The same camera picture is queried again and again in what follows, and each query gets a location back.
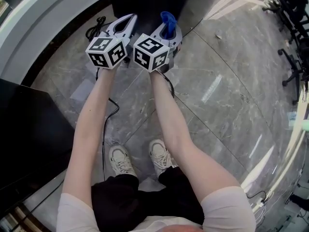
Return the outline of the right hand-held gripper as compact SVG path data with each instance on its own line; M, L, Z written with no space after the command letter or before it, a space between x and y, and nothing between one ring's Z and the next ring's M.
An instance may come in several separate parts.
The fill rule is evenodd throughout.
M179 25L175 26L171 40L166 40L166 24L161 24L150 36L142 34L133 45L133 61L152 73L166 73L174 67L174 58L179 52L183 35Z

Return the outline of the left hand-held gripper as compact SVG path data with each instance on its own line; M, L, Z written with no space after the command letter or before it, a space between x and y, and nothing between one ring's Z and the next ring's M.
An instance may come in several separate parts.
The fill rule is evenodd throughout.
M113 69L128 57L127 46L137 22L136 14L127 14L112 22L85 50L95 67Z

